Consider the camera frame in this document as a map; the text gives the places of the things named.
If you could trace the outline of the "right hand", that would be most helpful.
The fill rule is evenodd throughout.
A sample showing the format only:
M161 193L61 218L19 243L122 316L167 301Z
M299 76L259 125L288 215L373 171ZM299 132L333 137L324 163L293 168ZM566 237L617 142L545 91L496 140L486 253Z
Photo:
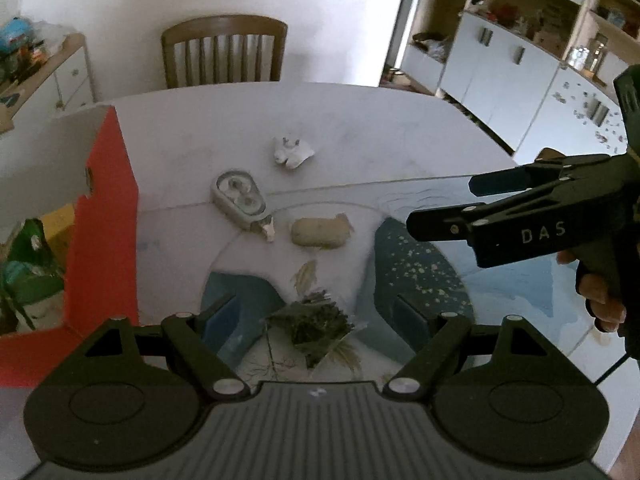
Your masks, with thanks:
M618 333L626 321L627 310L610 294L610 286L602 276L593 274L581 262L576 271L576 292L585 299L586 310L594 326L602 333Z

